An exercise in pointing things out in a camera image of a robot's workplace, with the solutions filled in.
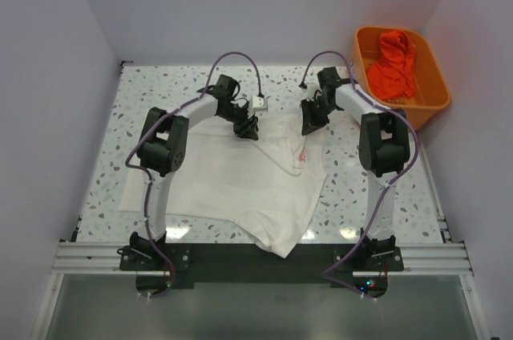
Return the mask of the white coca-cola t shirt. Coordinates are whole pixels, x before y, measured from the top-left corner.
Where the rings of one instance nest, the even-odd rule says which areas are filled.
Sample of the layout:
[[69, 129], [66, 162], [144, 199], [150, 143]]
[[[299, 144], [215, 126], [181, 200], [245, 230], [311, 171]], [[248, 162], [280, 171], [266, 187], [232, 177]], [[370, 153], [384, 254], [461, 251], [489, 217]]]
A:
[[326, 178], [326, 133], [303, 136], [301, 125], [298, 113], [263, 115], [257, 140], [243, 140], [219, 117], [198, 123], [166, 212], [230, 221], [261, 249], [286, 258], [307, 230]]

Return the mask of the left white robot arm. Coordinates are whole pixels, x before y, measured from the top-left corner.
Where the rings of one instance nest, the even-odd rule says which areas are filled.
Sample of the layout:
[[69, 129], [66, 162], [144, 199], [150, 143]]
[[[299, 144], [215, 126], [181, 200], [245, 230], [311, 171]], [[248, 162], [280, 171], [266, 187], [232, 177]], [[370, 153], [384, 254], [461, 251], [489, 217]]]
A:
[[148, 111], [139, 142], [126, 160], [128, 168], [139, 169], [146, 175], [144, 228], [142, 233], [132, 236], [147, 241], [137, 256], [147, 269], [158, 269], [166, 260], [165, 210], [172, 178], [184, 162], [189, 129], [218, 116], [232, 124], [236, 137], [258, 139], [258, 118], [249, 110], [248, 103], [236, 103], [239, 92], [240, 84], [235, 79], [221, 75], [216, 84], [199, 90], [197, 97], [173, 111], [158, 107]]

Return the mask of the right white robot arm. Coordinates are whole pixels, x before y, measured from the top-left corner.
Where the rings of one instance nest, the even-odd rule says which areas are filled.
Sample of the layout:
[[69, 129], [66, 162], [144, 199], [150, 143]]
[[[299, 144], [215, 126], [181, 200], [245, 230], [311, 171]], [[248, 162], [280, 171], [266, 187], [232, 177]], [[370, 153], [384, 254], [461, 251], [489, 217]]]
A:
[[368, 177], [368, 196], [362, 242], [355, 251], [359, 265], [374, 270], [395, 249], [394, 187], [410, 159], [406, 114], [379, 105], [351, 78], [341, 78], [335, 67], [319, 71], [317, 80], [301, 101], [301, 134], [322, 129], [334, 111], [347, 111], [358, 121], [357, 153]]

